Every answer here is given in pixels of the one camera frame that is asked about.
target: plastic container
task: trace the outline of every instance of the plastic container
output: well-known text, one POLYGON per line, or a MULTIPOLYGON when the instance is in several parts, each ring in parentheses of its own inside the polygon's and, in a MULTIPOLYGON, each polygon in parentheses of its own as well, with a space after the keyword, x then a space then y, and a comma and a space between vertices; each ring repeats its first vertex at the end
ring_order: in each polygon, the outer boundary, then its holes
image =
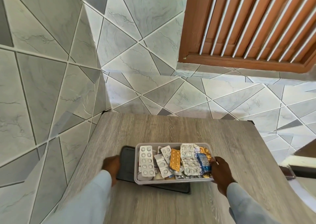
MULTIPOLYGON (((212 180, 214 180, 213 178, 197 178, 197 179, 176 179, 176 180, 159 180, 159 181, 154 181, 154 180, 151 180, 151 181, 139 181, 137 179, 137 174, 138 174, 138 160, 139 160, 139 148, 140 146, 148 146, 148 145, 151 145, 153 147, 153 150, 156 150, 158 151, 158 146, 170 146, 171 148, 173 149, 176 149, 176 150, 180 150, 180 146, 181 146, 182 143, 180 142, 173 142, 173 143, 169 143, 169 142, 166 142, 166 143, 138 143, 135 147, 135 166, 134 166, 134 181, 138 184, 138 185, 147 185, 147 184, 166 184, 166 183, 183 183, 183 182, 210 182, 212 180)), ((203 142, 203 143, 195 143, 196 145, 198 146, 201 146, 201 147, 205 147, 207 148, 211 155, 213 156, 212 154, 212 151, 211 151, 211 147, 209 144, 203 142)))

